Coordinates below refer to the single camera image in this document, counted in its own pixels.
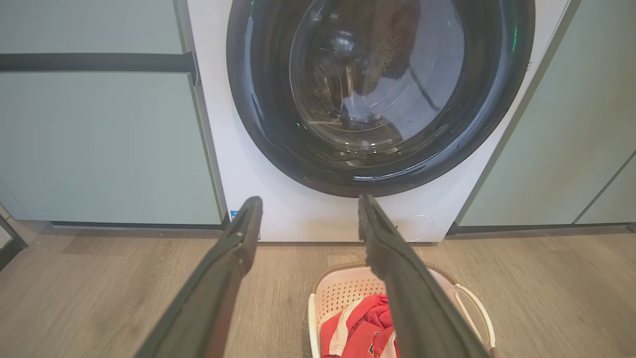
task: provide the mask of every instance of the washing machine door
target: washing machine door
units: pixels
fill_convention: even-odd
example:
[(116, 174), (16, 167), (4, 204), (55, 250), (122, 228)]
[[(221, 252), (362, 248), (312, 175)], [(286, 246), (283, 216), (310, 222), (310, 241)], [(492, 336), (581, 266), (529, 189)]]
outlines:
[(263, 154), (307, 187), (386, 196), (454, 168), (516, 96), (532, 0), (234, 0), (227, 65)]

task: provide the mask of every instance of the red clothing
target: red clothing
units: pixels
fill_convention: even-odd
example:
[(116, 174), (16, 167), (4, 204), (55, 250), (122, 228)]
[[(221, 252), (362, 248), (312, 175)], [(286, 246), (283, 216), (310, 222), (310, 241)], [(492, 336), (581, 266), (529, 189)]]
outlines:
[(323, 323), (321, 348), (325, 358), (399, 357), (387, 295), (353, 302)]

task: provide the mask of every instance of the wooden floor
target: wooden floor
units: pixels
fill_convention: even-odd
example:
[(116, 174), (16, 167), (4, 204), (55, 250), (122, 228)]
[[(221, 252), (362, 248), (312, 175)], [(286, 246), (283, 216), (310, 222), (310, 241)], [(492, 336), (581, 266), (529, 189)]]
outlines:
[[(2, 357), (132, 357), (215, 233), (61, 231), (0, 271)], [(459, 236), (415, 250), (470, 288), (503, 357), (636, 355), (636, 234)], [(226, 357), (310, 357), (307, 298), (361, 245), (258, 247)]]

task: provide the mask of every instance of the door glass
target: door glass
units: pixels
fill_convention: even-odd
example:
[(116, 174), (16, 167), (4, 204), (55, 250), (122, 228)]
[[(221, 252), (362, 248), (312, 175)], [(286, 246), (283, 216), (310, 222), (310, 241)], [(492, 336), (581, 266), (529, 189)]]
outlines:
[(304, 127), (343, 155), (388, 154), (443, 110), (463, 59), (449, 0), (315, 0), (289, 76)]

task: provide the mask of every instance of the white stripe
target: white stripe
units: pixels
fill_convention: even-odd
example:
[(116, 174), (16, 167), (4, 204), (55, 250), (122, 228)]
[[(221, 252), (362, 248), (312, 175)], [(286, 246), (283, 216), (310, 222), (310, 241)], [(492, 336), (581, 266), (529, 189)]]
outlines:
[(396, 352), (396, 332), (393, 331), (389, 340), (387, 341), (387, 345), (384, 346), (384, 350), (380, 355), (380, 358), (398, 358), (398, 353)]
[(333, 333), (331, 337), (331, 341), (329, 341), (329, 354), (330, 355), (342, 355), (342, 352), (345, 350), (345, 345), (347, 344), (347, 338), (349, 337), (349, 329), (347, 328), (347, 320), (349, 316), (351, 316), (351, 312), (362, 302), (362, 299), (359, 299), (352, 304), (348, 305), (340, 318), (338, 319), (338, 325), (336, 326), (336, 331)]

